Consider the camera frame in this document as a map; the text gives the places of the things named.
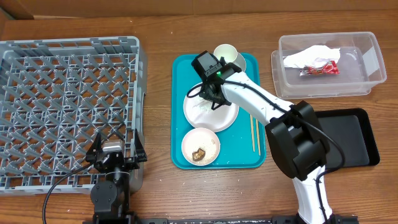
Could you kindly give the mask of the red snack wrapper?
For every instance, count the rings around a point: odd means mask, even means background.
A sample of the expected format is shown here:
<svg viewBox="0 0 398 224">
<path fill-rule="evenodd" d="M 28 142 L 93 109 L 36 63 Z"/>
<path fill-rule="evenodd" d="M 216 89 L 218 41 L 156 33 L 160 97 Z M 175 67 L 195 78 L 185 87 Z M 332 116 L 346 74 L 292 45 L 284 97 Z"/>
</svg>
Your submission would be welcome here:
<svg viewBox="0 0 398 224">
<path fill-rule="evenodd" d="M 326 75 L 326 74 L 339 74 L 340 71 L 336 65 L 334 60 L 328 61 L 321 67 L 312 67 L 312 66 L 305 66 L 300 71 L 300 76 L 312 76 L 312 75 Z"/>
</svg>

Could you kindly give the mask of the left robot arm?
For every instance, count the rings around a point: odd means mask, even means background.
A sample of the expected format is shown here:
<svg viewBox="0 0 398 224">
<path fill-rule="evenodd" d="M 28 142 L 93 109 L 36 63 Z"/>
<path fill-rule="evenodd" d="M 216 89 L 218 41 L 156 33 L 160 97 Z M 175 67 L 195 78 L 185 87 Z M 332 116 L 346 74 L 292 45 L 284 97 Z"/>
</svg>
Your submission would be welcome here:
<svg viewBox="0 0 398 224">
<path fill-rule="evenodd" d="M 86 153 L 86 162 L 105 175 L 91 189 L 90 198 L 94 205 L 93 223 L 141 222 L 136 212 L 130 210 L 131 194 L 141 189 L 144 180 L 144 163 L 147 154 L 142 142 L 143 135 L 134 132 L 131 155 L 124 155 L 124 141 L 101 142 L 97 134 Z"/>
</svg>

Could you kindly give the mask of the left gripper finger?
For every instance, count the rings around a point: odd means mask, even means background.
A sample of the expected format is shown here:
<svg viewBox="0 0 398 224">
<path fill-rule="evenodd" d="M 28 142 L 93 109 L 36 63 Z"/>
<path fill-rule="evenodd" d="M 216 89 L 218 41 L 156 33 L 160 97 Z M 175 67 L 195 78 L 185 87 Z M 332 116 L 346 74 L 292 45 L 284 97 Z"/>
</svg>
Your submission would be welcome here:
<svg viewBox="0 0 398 224">
<path fill-rule="evenodd" d="M 139 131 L 134 130 L 134 157 L 137 162 L 147 162 L 147 154 L 144 149 L 144 144 L 141 141 Z"/>
<path fill-rule="evenodd" d="M 90 146 L 89 150 L 86 152 L 85 161 L 86 162 L 96 162 L 99 152 L 102 151 L 101 148 L 101 135 L 97 133 L 95 140 Z"/>
</svg>

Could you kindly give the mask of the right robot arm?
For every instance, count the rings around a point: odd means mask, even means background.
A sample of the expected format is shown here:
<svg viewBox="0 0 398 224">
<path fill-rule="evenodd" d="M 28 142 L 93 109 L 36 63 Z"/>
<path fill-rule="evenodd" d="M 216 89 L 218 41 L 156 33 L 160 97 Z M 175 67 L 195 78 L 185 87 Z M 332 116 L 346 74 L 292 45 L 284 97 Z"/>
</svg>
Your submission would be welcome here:
<svg viewBox="0 0 398 224">
<path fill-rule="evenodd" d="M 300 219 L 330 223 L 333 212 L 323 177 L 332 139 L 322 131 L 313 108 L 304 101 L 293 104 L 270 94 L 233 63 L 194 69 L 202 80 L 200 97 L 215 108 L 234 103 L 264 125 L 274 162 L 293 180 Z"/>
</svg>

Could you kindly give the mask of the white napkin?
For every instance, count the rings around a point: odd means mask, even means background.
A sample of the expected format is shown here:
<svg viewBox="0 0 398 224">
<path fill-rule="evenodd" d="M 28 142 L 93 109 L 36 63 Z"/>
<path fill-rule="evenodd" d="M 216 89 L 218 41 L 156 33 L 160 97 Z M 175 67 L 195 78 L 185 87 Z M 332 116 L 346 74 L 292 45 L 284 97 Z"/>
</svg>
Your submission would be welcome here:
<svg viewBox="0 0 398 224">
<path fill-rule="evenodd" d="M 337 63 L 340 56 L 340 48 L 331 49 L 325 45 L 313 45 L 299 53 L 286 56 L 283 63 L 287 68 L 318 68 L 329 61 Z"/>
</svg>

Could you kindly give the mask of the large pink plate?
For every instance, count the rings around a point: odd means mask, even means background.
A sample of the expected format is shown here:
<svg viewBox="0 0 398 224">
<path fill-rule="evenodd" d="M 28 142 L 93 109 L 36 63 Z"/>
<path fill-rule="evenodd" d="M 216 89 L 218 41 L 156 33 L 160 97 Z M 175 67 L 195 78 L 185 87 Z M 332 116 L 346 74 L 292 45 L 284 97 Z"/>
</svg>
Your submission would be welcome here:
<svg viewBox="0 0 398 224">
<path fill-rule="evenodd" d="M 194 128 L 210 129 L 214 133 L 223 131 L 230 127 L 236 120 L 239 113 L 239 106 L 222 105 L 212 110 L 213 103 L 200 96 L 188 98 L 185 96 L 183 101 L 183 113 L 187 121 Z"/>
</svg>

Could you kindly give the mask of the brown food scrap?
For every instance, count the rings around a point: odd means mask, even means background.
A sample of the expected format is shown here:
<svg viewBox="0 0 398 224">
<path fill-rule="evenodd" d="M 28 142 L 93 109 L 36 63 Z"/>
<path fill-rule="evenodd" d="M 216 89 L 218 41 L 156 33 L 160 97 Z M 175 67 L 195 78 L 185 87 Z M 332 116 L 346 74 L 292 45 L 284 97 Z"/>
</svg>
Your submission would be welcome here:
<svg viewBox="0 0 398 224">
<path fill-rule="evenodd" d="M 197 162 L 202 160 L 206 155 L 205 150 L 203 150 L 202 148 L 198 148 L 196 151 L 192 152 L 192 160 Z"/>
</svg>

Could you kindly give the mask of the small pink bowl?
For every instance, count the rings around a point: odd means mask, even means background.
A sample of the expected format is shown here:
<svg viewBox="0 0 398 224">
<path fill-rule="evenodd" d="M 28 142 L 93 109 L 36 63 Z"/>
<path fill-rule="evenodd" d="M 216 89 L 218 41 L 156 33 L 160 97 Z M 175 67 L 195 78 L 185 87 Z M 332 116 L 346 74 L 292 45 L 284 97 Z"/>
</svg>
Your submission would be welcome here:
<svg viewBox="0 0 398 224">
<path fill-rule="evenodd" d="M 195 128 L 189 131 L 182 140 L 183 157 L 192 165 L 207 166 L 216 160 L 221 150 L 221 143 L 218 136 L 206 128 Z M 192 152 L 198 148 L 205 150 L 206 155 L 200 161 L 192 160 Z"/>
</svg>

